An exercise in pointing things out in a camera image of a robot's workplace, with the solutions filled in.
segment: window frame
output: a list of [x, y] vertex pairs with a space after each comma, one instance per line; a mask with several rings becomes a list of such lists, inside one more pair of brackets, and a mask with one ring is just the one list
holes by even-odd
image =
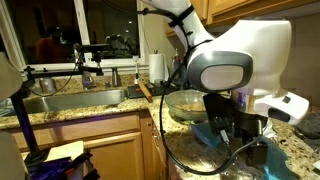
[[[90, 44], [88, 27], [84, 12], [84, 6], [82, 0], [73, 0], [76, 10], [77, 22], [80, 30], [80, 37], [82, 44]], [[140, 0], [137, 0], [137, 10], [143, 9], [143, 3]], [[141, 67], [146, 68], [148, 65], [146, 62], [145, 51], [146, 47], [144, 42], [146, 41], [145, 35], [143, 33], [143, 17], [142, 15], [138, 16], [138, 29], [139, 29], [139, 42], [140, 42], [140, 58], [139, 65]], [[9, 60], [15, 65], [15, 67], [19, 71], [23, 71], [26, 68], [27, 64], [25, 63], [25, 58], [23, 52], [21, 51], [21, 45], [18, 40], [18, 35], [13, 26], [11, 16], [6, 4], [5, 0], [0, 0], [0, 33], [2, 35], [2, 39], [4, 41], [4, 45], [9, 56]], [[97, 64], [95, 62], [90, 62], [91, 53], [86, 53], [86, 65], [96, 67]], [[134, 70], [135, 61], [132, 58], [126, 59], [102, 59], [101, 67], [103, 69], [107, 69], [110, 67], [123, 67], [126, 70]], [[44, 67], [50, 70], [71, 70], [74, 68], [74, 63], [60, 63], [60, 64], [28, 64], [35, 68], [35, 70], [42, 70]]]

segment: granite countertop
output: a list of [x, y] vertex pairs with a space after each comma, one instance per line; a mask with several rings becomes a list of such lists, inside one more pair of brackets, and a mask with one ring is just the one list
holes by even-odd
[[[154, 97], [153, 103], [148, 103], [145, 98], [128, 99], [117, 106], [96, 106], [58, 112], [29, 114], [29, 119], [32, 125], [40, 125], [149, 109], [155, 125], [159, 129], [160, 99], [160, 97]], [[209, 171], [212, 168], [215, 169], [212, 167], [214, 160], [210, 158], [211, 156], [208, 156], [209, 151], [206, 146], [195, 140], [195, 136], [190, 128], [191, 122], [173, 119], [165, 103], [162, 112], [163, 128], [166, 131], [165, 137], [167, 144], [178, 159], [191, 168], [198, 170]], [[314, 154], [309, 146], [293, 134], [292, 126], [277, 120], [271, 121], [273, 123], [273, 129], [277, 133], [277, 138], [275, 138], [274, 141], [288, 156], [288, 160], [286, 161], [287, 167], [296, 174], [298, 179], [320, 179], [320, 176], [313, 172], [315, 168], [312, 166], [314, 162], [320, 160], [319, 156]], [[19, 127], [19, 123], [15, 116], [0, 117], [0, 130], [17, 127]], [[182, 179], [233, 179], [230, 175], [232, 173], [240, 173], [243, 177], [248, 177], [249, 174], [257, 174], [256, 177], [261, 175], [255, 168], [247, 168], [244, 172], [239, 172], [236, 168], [230, 168], [226, 172], [215, 176], [193, 175], [191, 173], [185, 173], [179, 168], [177, 168], [177, 171]]]

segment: kitchen sink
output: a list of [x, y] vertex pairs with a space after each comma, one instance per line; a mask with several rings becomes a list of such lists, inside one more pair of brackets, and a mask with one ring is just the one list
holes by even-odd
[[28, 114], [84, 108], [99, 105], [117, 105], [128, 98], [127, 90], [109, 90], [102, 92], [39, 97], [24, 100]]

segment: cutting board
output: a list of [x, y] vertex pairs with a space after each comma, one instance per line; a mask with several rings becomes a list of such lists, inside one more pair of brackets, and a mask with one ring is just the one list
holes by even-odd
[[[139, 92], [136, 91], [137, 88], [139, 88], [138, 85], [128, 86], [129, 99], [145, 97], [142, 91], [139, 91]], [[154, 96], [161, 96], [164, 91], [164, 87], [153, 87], [153, 88], [148, 88], [148, 90], [153, 97]], [[169, 93], [172, 93], [174, 91], [177, 91], [177, 90], [178, 89], [176, 89], [176, 87], [170, 86], [166, 91], [166, 95]]]

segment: glass bowl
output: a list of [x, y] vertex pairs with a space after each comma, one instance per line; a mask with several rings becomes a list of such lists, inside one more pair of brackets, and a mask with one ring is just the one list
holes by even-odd
[[208, 119], [203, 103], [206, 93], [196, 90], [182, 90], [168, 94], [165, 102], [169, 107], [169, 113], [184, 120], [205, 121]]

